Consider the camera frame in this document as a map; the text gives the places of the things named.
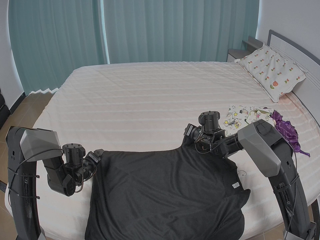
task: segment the tiled floor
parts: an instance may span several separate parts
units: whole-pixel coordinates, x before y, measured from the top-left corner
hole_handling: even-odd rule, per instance
[[[6,134],[10,126],[21,126],[31,128],[45,106],[48,104],[52,94],[36,93],[30,94],[18,106],[16,111],[10,115],[4,126],[0,130],[0,180],[8,183],[8,155],[6,145]],[[16,238],[17,232],[14,226],[14,220],[5,207],[5,194],[0,191],[0,234],[3,240],[13,240]],[[310,219],[312,219],[311,207],[309,207]],[[283,239],[282,230],[283,223],[269,231],[258,234],[249,238],[250,240],[278,240]]]

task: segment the pink and white bedding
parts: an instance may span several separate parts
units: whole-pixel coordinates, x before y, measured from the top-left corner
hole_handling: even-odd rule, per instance
[[[272,102],[257,82],[237,63],[146,62],[78,68],[54,94],[35,128],[58,133],[60,144],[80,143],[95,149],[170,150],[182,143],[188,123],[198,124],[207,110],[227,113],[229,104],[270,107],[290,120],[299,133],[298,172],[311,204],[320,194],[320,129],[292,93]],[[251,189],[242,208],[245,230],[241,239],[282,222],[280,209],[267,178],[246,151],[230,157],[236,162],[244,189]],[[38,162],[38,213],[46,236],[84,239],[91,197],[91,181],[71,197],[52,191],[46,170]]]

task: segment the headboard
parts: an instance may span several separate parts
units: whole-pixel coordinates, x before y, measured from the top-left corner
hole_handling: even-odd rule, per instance
[[[306,79],[297,83],[292,92],[320,125],[320,59],[273,30],[269,30],[267,45],[282,57],[293,60],[306,74]]]

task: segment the white cartoon print clothing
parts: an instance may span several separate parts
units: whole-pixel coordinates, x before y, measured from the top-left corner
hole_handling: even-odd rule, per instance
[[[233,105],[229,106],[229,111],[223,119],[221,128],[226,131],[226,136],[237,133],[241,128],[252,122],[263,119],[271,125],[275,126],[276,122],[270,116],[274,109],[261,108],[254,105]]]

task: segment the curtain fold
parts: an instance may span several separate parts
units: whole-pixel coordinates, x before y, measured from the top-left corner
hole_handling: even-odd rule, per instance
[[[110,63],[222,61],[254,36],[259,0],[103,0]]]
[[[26,94],[59,88],[76,68],[106,64],[98,0],[9,0],[14,61]]]

